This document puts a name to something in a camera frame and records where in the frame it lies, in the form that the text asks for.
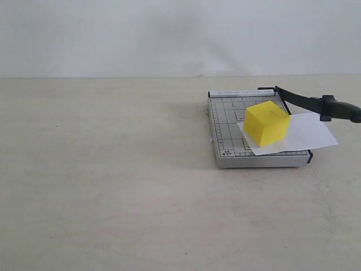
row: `black handle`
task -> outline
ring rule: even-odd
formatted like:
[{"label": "black handle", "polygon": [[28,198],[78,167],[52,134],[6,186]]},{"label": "black handle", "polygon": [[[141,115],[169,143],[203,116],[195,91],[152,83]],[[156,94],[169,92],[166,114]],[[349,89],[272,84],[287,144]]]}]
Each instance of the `black handle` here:
[{"label": "black handle", "polygon": [[345,119],[353,123],[361,123],[361,108],[350,103],[339,102],[333,95],[323,95],[320,119],[322,121]]}]

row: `paper cutter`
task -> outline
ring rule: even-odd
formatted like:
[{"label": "paper cutter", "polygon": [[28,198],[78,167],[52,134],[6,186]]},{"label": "paper cutter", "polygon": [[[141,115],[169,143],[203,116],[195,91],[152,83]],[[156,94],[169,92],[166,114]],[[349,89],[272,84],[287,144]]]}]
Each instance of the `paper cutter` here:
[{"label": "paper cutter", "polygon": [[291,115],[274,89],[208,92],[208,111],[215,159],[219,168],[304,167],[312,159],[310,150],[287,151],[255,156],[237,123],[244,121],[245,109],[271,100]]}]

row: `black blade arm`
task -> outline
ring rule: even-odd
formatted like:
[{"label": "black blade arm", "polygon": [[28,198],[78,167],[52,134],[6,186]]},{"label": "black blade arm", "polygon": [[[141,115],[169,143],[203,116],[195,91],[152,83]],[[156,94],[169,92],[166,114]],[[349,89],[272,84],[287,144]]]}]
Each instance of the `black blade arm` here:
[{"label": "black blade arm", "polygon": [[308,98],[291,93],[278,86],[274,89],[284,101],[320,114],[320,121],[345,119],[353,123],[361,123],[361,108],[350,103],[339,102],[333,95],[323,95],[322,98]]}]

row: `yellow foam block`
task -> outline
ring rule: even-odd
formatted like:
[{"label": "yellow foam block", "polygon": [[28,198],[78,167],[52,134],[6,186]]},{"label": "yellow foam block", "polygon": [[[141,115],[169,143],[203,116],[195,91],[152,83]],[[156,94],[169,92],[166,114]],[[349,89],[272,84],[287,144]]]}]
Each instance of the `yellow foam block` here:
[{"label": "yellow foam block", "polygon": [[246,109],[243,129],[259,147],[263,147],[285,137],[289,119],[284,110],[267,101]]}]

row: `white paper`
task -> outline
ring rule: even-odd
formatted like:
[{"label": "white paper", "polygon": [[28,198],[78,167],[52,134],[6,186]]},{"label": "white paper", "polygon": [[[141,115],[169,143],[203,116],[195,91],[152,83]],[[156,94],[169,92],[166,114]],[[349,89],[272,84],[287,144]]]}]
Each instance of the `white paper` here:
[{"label": "white paper", "polygon": [[313,112],[291,115],[285,138],[264,147],[258,147],[243,131],[243,124],[238,123],[238,126],[255,155],[312,150],[338,144],[325,123],[320,121],[320,116]]}]

